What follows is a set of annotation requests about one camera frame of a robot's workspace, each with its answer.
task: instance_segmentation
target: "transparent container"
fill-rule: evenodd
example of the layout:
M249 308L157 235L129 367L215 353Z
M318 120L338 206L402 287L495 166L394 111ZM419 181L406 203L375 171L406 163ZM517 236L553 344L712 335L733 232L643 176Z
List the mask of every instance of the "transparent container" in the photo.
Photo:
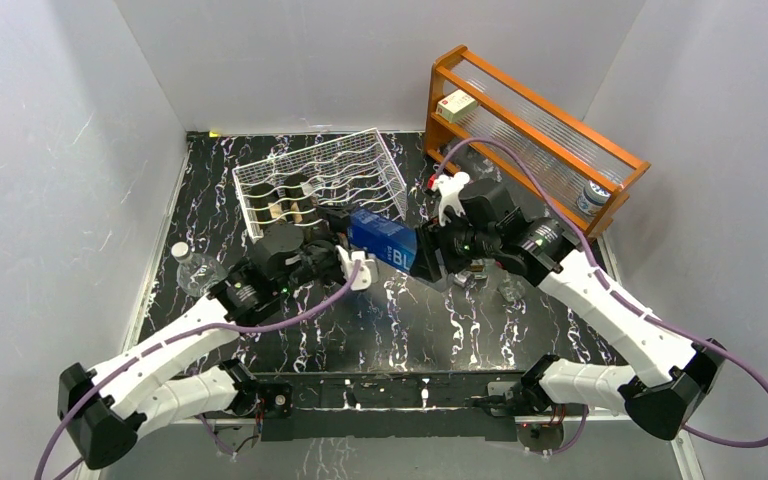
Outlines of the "transparent container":
M172 245L172 256L178 261L178 286L192 297L203 297L228 276L219 260L193 252L185 242Z

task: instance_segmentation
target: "gray floor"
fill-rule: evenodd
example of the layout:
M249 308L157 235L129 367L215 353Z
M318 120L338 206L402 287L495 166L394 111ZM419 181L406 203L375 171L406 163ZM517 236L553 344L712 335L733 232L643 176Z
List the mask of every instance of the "gray floor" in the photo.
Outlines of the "gray floor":
M574 422L567 422L574 429ZM261 443L232 463L201 425L140 441L103 480L131 479L680 479L670 443L628 421L588 424L578 445L548 460L518 443L479 438L322 438Z

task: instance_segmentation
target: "black marble table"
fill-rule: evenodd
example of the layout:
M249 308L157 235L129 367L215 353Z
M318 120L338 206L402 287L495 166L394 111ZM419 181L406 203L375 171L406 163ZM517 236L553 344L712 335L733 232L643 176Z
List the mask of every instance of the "black marble table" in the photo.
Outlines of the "black marble table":
M195 302L177 286L177 262L169 254L175 242L186 241L226 266L246 254L245 223L232 169L337 136L211 138L190 134L188 165L140 340ZM386 134L384 139L407 183L406 223L416 226L432 208L422 190L434 165L424 158L421 133ZM479 158L461 166L473 178L490 176L509 183L515 201L526 212L542 213L540 202L489 161ZM203 357L198 366L203 369L220 357L233 356L255 373L527 370L547 352L580 362L624 363L591 327L537 289L529 287L521 300L505 302L497 291L504 275L491 267L485 282L439 292L382 264L379 283L368 291L350 293L297 328L242 336ZM290 317L306 310L336 288L303 286L284 303L281 315Z

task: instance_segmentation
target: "wooden rack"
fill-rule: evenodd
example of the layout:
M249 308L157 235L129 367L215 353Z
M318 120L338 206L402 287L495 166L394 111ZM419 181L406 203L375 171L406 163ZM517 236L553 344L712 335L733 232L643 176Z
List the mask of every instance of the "wooden rack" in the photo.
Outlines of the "wooden rack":
M453 72L452 69L463 61L471 63L489 78L500 82L526 101L531 102L542 109L543 112L548 113L554 117L554 119L559 120L578 132L578 134L583 136L579 138L581 138L582 141L588 142L588 145L590 145L591 148L601 149L604 152L607 152L611 157L618 159L620 162L630 167L627 169L630 173L624 175L624 178L618 179L616 178L616 175L607 175L601 172L598 168L594 168L594 166L592 166L593 162L585 161L585 159L580 156L580 152L576 152L575 149L565 148L560 144L563 143L563 141L559 142L557 141L557 138L550 138L551 132L547 132L547 135L547 133L541 131L539 126L532 125L520 116L512 113L506 108L509 107L509 105L503 105L503 102L490 98L484 91L476 88L473 82L468 82ZM588 238L596 237L611 224L613 221L613 214L628 200L628 188L634 184L650 166L648 162L642 161L626 152L576 118L573 118L568 113L526 88L509 75L470 52L464 45L460 45L438 58L431 69L431 87L428 96L428 119L425 126L425 152L438 163L443 160L443 156L440 154L440 148L442 146L449 143L455 137L463 139L473 136L462 125L450 123L435 113L437 102L445 96L445 93L448 93L444 91L444 85L447 82L453 85L454 88L461 89L472 96L478 102L479 108L483 108L485 111L490 112L493 116L503 121L516 132L536 144L540 149L545 150L553 157L560 160L560 162L562 162L559 164L561 165L561 168L571 169L574 173L581 175L585 181L593 181L605 190L611 192L611 196L605 205L592 217L585 216L577 208L568 208L568 206L563 205L561 202L556 202L561 211L575 222L576 225L585 232L585 235ZM538 195L534 185L531 184L528 178L515 164L502 159L496 152L483 144L474 143L470 146L484 157L493 161L511 177L518 180L534 195ZM449 165L447 165L447 170L454 173L457 172L459 168L458 166L449 163ZM537 179L542 180L540 175L537 175Z

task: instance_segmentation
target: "bottle cap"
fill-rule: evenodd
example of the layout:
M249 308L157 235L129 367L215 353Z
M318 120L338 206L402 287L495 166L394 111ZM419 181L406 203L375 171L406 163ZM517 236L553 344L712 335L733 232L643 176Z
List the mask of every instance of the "bottle cap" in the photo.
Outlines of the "bottle cap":
M190 246L186 242L178 242L172 245L172 256L178 261L190 258Z

